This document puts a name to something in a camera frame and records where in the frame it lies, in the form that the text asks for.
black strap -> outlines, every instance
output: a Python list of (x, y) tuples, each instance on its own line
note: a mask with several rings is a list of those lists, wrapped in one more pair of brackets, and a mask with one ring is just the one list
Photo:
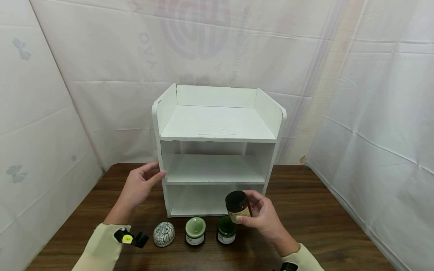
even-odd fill
[(291, 262), (284, 262), (282, 267), (280, 268), (280, 271), (297, 271), (298, 265), (293, 264)]

shelf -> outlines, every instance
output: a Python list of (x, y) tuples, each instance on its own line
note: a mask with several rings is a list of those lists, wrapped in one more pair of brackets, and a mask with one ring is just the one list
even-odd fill
[(177, 105), (160, 140), (276, 142), (254, 108)]
[(168, 186), (173, 195), (171, 217), (227, 215), (224, 199), (235, 190), (254, 189), (262, 192), (262, 185)]
[(166, 184), (264, 184), (253, 155), (175, 154)]

wooden table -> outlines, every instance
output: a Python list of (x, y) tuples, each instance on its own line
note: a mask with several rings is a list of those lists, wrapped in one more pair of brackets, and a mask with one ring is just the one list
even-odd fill
[[(112, 166), (27, 270), (70, 271), (94, 228), (116, 202), (128, 173), (139, 166)], [(394, 270), (308, 167), (275, 166), (266, 195), (286, 229), (315, 255), (325, 270)], [(236, 241), (224, 246), (215, 239), (218, 218), (204, 219), (207, 223), (205, 244), (189, 247), (184, 240), (188, 218), (167, 219), (161, 186), (154, 188), (132, 218), (132, 233), (143, 231), (152, 236), (158, 223), (169, 220), (175, 226), (175, 240), (166, 248), (155, 246), (152, 237), (143, 249), (126, 245), (115, 270), (280, 269), (280, 257), (256, 230), (239, 227)]]

wrist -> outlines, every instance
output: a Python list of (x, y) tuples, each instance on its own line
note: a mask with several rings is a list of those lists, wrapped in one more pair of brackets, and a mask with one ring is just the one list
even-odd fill
[(280, 257), (285, 257), (292, 253), (296, 253), (300, 249), (300, 244), (287, 232), (283, 226), (277, 231), (277, 235), (275, 238), (270, 240), (270, 242)]
[(104, 224), (128, 225), (133, 212), (134, 208), (125, 206), (121, 202), (117, 202), (105, 218)]

black clip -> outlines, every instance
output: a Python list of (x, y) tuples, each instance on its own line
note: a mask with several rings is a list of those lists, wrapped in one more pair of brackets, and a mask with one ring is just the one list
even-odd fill
[(298, 265), (290, 262), (284, 262), (282, 267), (280, 268), (280, 271), (297, 271), (297, 270), (298, 270)]
[(139, 232), (137, 236), (132, 235), (126, 228), (121, 228), (113, 235), (115, 239), (122, 244), (130, 244), (138, 248), (143, 248), (149, 240), (149, 236)]

